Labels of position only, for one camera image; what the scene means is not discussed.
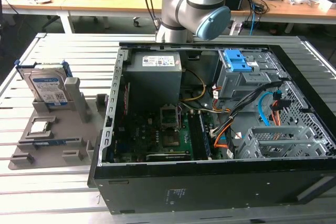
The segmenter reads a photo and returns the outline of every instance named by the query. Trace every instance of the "yellow cable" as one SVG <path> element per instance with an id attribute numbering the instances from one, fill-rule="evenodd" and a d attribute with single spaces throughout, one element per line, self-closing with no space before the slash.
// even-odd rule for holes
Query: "yellow cable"
<path id="1" fill-rule="evenodd" d="M 202 93 L 201 93 L 199 96 L 197 96 L 197 97 L 181 99 L 180 101 L 182 101 L 182 102 L 195 101 L 195 100 L 201 98 L 202 96 L 204 96 L 205 91 L 206 91 L 206 85 L 205 85 L 204 81 L 203 81 L 203 80 L 202 80 L 202 79 L 201 79 L 201 78 L 200 78 L 194 71 L 192 71 L 192 70 L 190 70 L 190 69 L 188 69 L 188 71 L 191 72 L 191 73 L 193 73 L 193 74 L 194 74 L 194 75 L 201 81 L 201 83 L 202 83 L 202 85 L 203 85 L 203 91 L 202 91 Z"/>

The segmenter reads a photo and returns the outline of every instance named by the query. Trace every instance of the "desk leg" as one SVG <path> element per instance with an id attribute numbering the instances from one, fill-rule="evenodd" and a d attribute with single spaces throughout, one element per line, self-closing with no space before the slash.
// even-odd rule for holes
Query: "desk leg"
<path id="1" fill-rule="evenodd" d="M 286 26 L 285 33 L 286 33 L 286 34 L 289 34 L 289 33 L 292 31 L 293 26 L 294 26 L 294 23 L 289 23 L 289 24 Z"/>
<path id="2" fill-rule="evenodd" d="M 103 23 L 104 23 L 104 28 L 105 29 L 109 29 L 110 28 L 108 17 L 105 17 L 105 16 L 103 17 Z"/>
<path id="3" fill-rule="evenodd" d="M 241 17 L 234 18 L 232 27 L 230 30 L 230 35 L 239 35 L 241 26 L 243 25 L 244 21 L 245 21 L 245 18 L 241 18 Z"/>
<path id="4" fill-rule="evenodd" d="M 62 14 L 60 13 L 58 15 L 61 18 L 64 32 L 66 34 L 74 34 L 75 33 L 75 29 L 73 27 L 74 25 L 73 25 L 73 23 L 71 21 L 71 16 L 69 15 L 69 13 L 65 12 L 65 13 L 62 13 Z"/>
<path id="5" fill-rule="evenodd" d="M 6 20 L 7 23 L 8 23 L 10 26 L 15 26 L 15 25 L 16 25 L 13 16 L 14 16 L 14 14 L 4 14 L 4 20 Z"/>

